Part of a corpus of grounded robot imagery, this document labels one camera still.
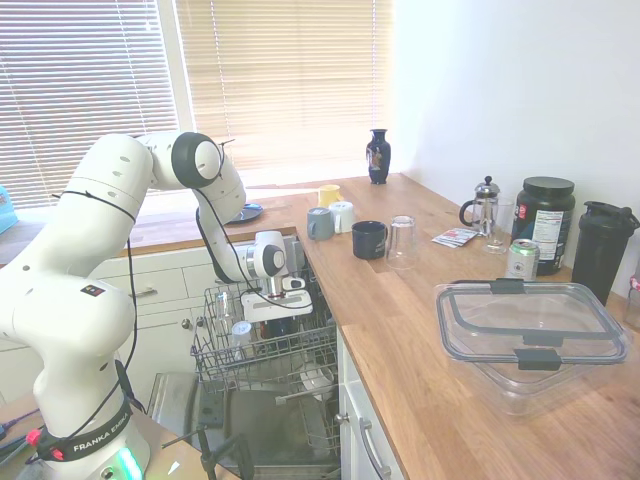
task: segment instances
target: dishwasher rack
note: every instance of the dishwasher rack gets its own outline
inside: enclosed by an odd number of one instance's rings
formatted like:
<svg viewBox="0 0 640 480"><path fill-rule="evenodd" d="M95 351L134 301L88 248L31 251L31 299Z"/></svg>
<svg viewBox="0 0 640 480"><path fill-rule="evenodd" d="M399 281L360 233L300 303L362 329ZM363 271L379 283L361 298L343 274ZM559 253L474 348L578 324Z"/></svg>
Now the dishwasher rack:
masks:
<svg viewBox="0 0 640 480"><path fill-rule="evenodd" d="M305 267L294 276L305 280L313 311L280 320L281 325L286 325L287 334L275 338L263 338L267 330L265 325L261 328L264 322L253 323L247 345L234 345L231 328L244 320L242 296L261 292L261 281L207 289L191 354L205 391L282 392L275 398L276 404L298 402L309 446L339 456L340 427L333 418L338 379L336 325L313 271ZM317 400L311 403L320 409L322 425L316 412L308 411L309 401L301 401L305 397Z"/></svg>

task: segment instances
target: soda can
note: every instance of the soda can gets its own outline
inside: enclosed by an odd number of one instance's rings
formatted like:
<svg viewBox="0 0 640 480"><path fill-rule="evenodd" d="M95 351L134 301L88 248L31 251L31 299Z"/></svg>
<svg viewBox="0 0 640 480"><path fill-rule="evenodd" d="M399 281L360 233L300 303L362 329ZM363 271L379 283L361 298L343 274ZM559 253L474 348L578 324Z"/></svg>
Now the soda can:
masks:
<svg viewBox="0 0 640 480"><path fill-rule="evenodd" d="M533 282L538 271L540 248L532 240L518 238L509 247L507 260L507 278L522 278L525 282Z"/></svg>

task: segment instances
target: navy mug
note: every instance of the navy mug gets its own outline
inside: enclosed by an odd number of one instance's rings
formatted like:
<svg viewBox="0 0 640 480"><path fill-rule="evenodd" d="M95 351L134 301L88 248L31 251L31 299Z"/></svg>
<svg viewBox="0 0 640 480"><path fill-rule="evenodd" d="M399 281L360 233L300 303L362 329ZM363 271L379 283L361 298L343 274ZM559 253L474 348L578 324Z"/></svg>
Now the navy mug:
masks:
<svg viewBox="0 0 640 480"><path fill-rule="evenodd" d="M384 257L384 248L389 230L382 222L366 220L351 227L353 254L363 260Z"/></svg>

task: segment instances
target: black vase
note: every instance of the black vase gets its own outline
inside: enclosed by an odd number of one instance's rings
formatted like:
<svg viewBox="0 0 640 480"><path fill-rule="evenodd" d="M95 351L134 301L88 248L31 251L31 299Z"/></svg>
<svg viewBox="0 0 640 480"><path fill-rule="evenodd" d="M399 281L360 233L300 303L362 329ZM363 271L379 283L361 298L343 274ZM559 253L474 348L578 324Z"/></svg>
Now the black vase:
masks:
<svg viewBox="0 0 640 480"><path fill-rule="evenodd" d="M371 130L373 139L367 145L369 178L374 185L387 183L389 163L391 163L391 145L384 139L384 129Z"/></svg>

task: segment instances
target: dishwasher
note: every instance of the dishwasher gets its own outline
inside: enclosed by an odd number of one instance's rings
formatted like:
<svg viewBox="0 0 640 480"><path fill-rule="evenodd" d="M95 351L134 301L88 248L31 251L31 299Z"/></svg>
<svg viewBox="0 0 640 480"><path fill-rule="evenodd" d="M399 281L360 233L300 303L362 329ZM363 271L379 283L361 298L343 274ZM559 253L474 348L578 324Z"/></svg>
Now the dishwasher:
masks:
<svg viewBox="0 0 640 480"><path fill-rule="evenodd" d="M151 398L154 420L177 435L204 426L212 449L244 434L256 480L340 478L336 325L304 254L298 263L311 313L252 323L239 345L231 329L244 319L242 296L264 281L206 290L191 347L195 373L159 374ZM189 441L199 449L197 436ZM232 455L220 464L239 474Z"/></svg>

